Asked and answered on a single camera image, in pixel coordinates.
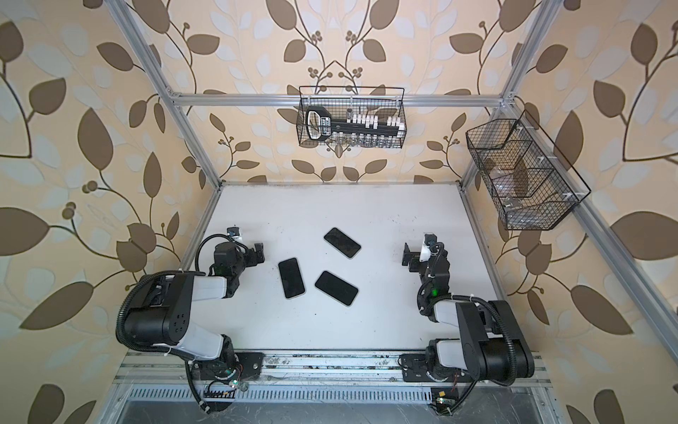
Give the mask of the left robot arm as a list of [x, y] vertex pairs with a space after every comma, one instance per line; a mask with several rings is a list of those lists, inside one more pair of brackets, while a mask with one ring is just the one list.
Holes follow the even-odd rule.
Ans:
[[117, 316], [116, 338], [139, 353], [166, 353], [188, 365], [238, 365], [231, 339], [192, 320], [198, 304], [236, 294], [248, 268], [265, 263], [261, 242], [247, 247], [238, 227], [211, 234], [197, 247], [191, 270], [167, 270], [142, 277], [130, 289]]

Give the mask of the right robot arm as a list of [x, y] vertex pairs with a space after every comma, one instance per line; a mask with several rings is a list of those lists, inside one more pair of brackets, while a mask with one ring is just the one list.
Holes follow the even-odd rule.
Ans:
[[533, 354], [508, 302], [452, 293], [448, 251], [434, 235], [425, 236], [419, 252], [405, 246], [402, 265], [420, 277], [418, 312], [458, 331], [430, 340], [422, 354], [403, 354], [405, 381], [446, 383], [461, 376], [510, 386], [534, 375]]

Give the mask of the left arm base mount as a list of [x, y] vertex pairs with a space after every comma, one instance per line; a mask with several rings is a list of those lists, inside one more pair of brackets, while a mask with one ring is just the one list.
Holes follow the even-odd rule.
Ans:
[[185, 362], [186, 382], [203, 413], [228, 409], [249, 382], [261, 375], [264, 353], [227, 353], [217, 360]]

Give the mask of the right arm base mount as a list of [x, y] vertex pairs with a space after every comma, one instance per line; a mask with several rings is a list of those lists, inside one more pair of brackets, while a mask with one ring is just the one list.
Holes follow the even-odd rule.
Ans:
[[438, 416], [453, 416], [476, 385], [466, 370], [443, 367], [428, 353], [405, 353], [397, 363], [406, 383], [438, 383], [430, 389], [429, 403]]

